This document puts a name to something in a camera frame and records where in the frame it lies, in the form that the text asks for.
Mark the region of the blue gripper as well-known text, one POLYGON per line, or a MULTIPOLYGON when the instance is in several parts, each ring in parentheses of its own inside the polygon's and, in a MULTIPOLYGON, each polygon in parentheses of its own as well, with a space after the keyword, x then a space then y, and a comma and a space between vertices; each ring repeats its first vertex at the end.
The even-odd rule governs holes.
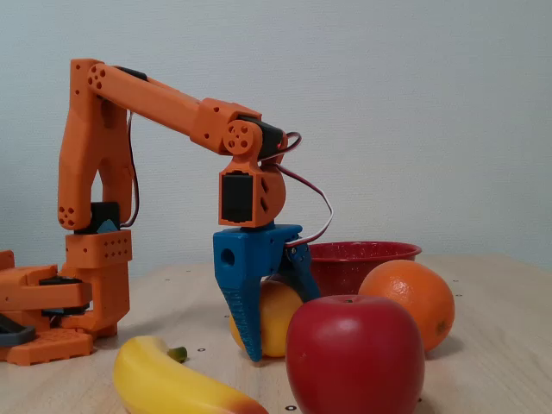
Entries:
POLYGON ((302 230, 297 224, 270 223, 260 229, 225 229, 213 235, 216 281, 253 362, 262 359, 261 278, 279 273, 304 303, 321 297, 311 274, 309 246, 285 246, 297 240, 302 230))

